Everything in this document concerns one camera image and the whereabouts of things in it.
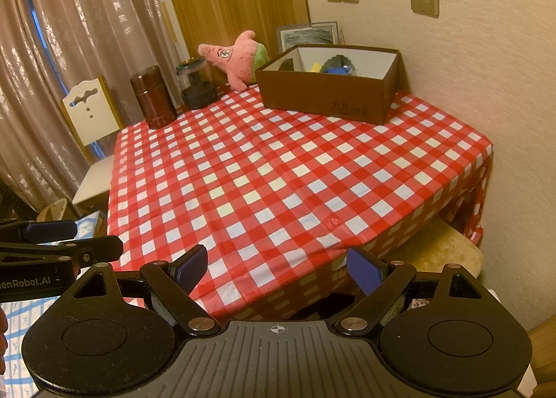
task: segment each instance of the stool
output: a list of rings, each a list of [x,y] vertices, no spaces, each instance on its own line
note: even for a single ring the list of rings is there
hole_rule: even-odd
[[[423,272],[441,272],[446,264],[460,264],[477,277],[484,257],[471,241],[435,216],[383,260],[401,260]]]

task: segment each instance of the curtain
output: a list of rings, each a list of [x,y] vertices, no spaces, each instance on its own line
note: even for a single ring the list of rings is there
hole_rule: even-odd
[[[0,0],[0,178],[37,211],[71,201],[89,168],[59,109],[65,96],[28,0]]]
[[[158,64],[176,106],[176,47],[160,0],[33,0],[59,75],[67,89],[104,75],[126,124],[144,117],[131,75]]]

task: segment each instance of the jar lid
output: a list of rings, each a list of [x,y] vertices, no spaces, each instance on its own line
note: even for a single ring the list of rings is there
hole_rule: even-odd
[[[151,66],[133,75],[130,78],[130,82],[133,92],[141,94],[164,83],[164,79],[162,78],[160,67]]]
[[[190,67],[193,66],[198,66],[199,64],[203,63],[204,61],[206,61],[205,58],[189,58],[187,61],[182,62],[181,64],[178,64],[176,67],[176,73],[179,73],[182,70],[185,69],[189,69]]]

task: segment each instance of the metal screw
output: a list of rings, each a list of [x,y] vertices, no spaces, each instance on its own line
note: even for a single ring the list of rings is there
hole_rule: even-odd
[[[368,324],[363,318],[353,316],[351,318],[344,318],[340,321],[340,326],[347,331],[361,331],[365,329]]]
[[[210,329],[216,326],[216,323],[212,318],[207,318],[203,316],[198,318],[193,318],[187,324],[194,331],[209,331]]]

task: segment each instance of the patrick star plush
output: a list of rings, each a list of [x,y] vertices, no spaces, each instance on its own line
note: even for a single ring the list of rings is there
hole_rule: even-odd
[[[255,83],[255,70],[267,63],[266,47],[255,41],[255,32],[244,31],[230,47],[201,44],[199,55],[228,75],[228,81],[236,91],[245,91]]]

